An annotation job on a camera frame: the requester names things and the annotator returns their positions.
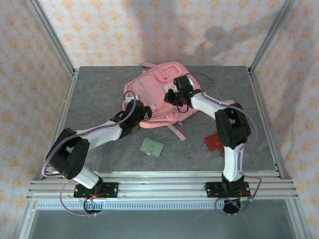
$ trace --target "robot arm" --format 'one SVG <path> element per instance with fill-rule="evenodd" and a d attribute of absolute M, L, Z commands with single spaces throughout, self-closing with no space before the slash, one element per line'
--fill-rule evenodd
<path fill-rule="evenodd" d="M 202 93 L 197 93 L 193 97 L 191 97 L 190 99 L 191 105 L 194 109 L 206 113 L 207 115 L 211 116 L 215 120 L 216 119 L 215 114 L 218 111 L 224 111 L 225 109 L 227 109 L 227 107 L 221 106 L 220 104 L 214 104 L 212 103 L 212 101 L 208 100 L 209 98 L 213 99 L 216 102 L 222 103 L 221 101 L 208 96 L 206 93 L 204 93 L 204 95 Z M 224 146 L 225 167 L 224 167 L 223 175 L 229 182 L 237 181 L 238 179 L 242 177 L 242 175 L 239 172 L 239 168 L 237 166 L 238 160 L 239 160 L 240 168 L 241 168 L 243 154 L 241 154 L 240 159 L 238 158 L 238 154 L 239 154 L 239 149 L 242 145 L 243 143 L 237 145 L 235 148 Z"/>
<path fill-rule="evenodd" d="M 86 194 L 100 194 L 103 190 L 103 180 L 84 165 L 86 155 L 88 151 L 103 143 L 120 139 L 137 131 L 141 121 L 146 121 L 152 117 L 151 108 L 145 107 L 141 101 L 136 100 L 133 113 L 124 122 L 114 125 L 130 113 L 133 104 L 134 101 L 131 100 L 125 111 L 119 112 L 114 118 L 97 127 L 77 131 L 70 128 L 64 129 L 48 155 L 65 138 L 71 135 L 79 136 L 66 141 L 53 155 L 50 165 L 66 179 L 72 179 L 83 185 L 86 188 Z"/>
<path fill-rule="evenodd" d="M 231 109 L 219 100 L 216 100 L 201 90 L 194 90 L 187 76 L 174 80 L 177 92 L 169 90 L 164 101 L 178 107 L 187 105 L 200 110 L 216 120 L 217 134 L 225 148 L 225 167 L 222 175 L 223 195 L 229 196 L 231 191 L 238 190 L 244 183 L 240 173 L 242 153 L 239 149 L 250 135 L 250 127 L 243 113 Z M 231 106 L 241 108 L 239 103 Z"/>

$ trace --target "red wallet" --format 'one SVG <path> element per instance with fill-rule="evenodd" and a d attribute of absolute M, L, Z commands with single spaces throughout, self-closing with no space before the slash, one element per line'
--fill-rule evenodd
<path fill-rule="evenodd" d="M 219 140 L 218 134 L 215 133 L 209 137 L 204 138 L 204 142 L 206 143 L 207 147 L 210 151 L 214 151 L 216 149 L 220 149 L 221 155 L 225 156 L 225 149 L 222 143 Z"/>

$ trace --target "patterned wall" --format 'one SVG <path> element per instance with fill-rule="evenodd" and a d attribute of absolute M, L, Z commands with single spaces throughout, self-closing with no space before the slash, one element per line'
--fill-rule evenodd
<path fill-rule="evenodd" d="M 75 67 L 250 65 L 284 0 L 40 0 Z"/>
<path fill-rule="evenodd" d="M 263 107 L 319 238 L 319 5 L 299 0 L 257 70 Z"/>
<path fill-rule="evenodd" d="M 26 0 L 0 1 L 0 16 L 0 238 L 10 239 L 69 75 Z"/>

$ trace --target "black mounting plate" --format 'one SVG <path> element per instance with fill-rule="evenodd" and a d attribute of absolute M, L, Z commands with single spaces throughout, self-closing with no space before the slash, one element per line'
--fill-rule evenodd
<path fill-rule="evenodd" d="M 205 189 L 208 198 L 241 198 L 251 197 L 248 182 L 243 182 L 239 188 L 225 192 L 222 188 L 222 182 L 207 182 Z"/>
<path fill-rule="evenodd" d="M 119 183 L 103 183 L 102 190 L 106 189 L 106 194 L 99 196 L 99 198 L 117 198 L 119 191 Z M 74 190 L 74 198 L 90 198 L 92 193 L 82 184 L 77 184 Z"/>

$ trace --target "gray table surface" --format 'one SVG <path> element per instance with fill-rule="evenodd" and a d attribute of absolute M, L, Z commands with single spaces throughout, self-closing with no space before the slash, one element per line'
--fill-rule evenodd
<path fill-rule="evenodd" d="M 234 99 L 250 113 L 259 128 L 259 141 L 245 149 L 243 170 L 275 170 L 257 103 L 244 66 L 188 66 L 190 72 L 204 73 L 215 84 L 204 89 L 219 100 Z M 139 66 L 81 67 L 67 113 L 65 127 L 81 130 L 100 125 L 122 110 L 125 83 L 141 74 Z M 195 76 L 203 87 L 208 81 Z M 255 131 L 252 124 L 252 135 Z M 86 165 L 94 171 L 222 171 L 224 158 L 218 150 L 210 152 L 203 139 L 216 133 L 215 121 L 197 112 L 183 126 L 175 124 L 185 141 L 167 127 L 141 128 L 120 140 L 111 141 L 92 149 Z M 164 143 L 159 158 L 148 156 L 139 149 L 145 137 Z"/>

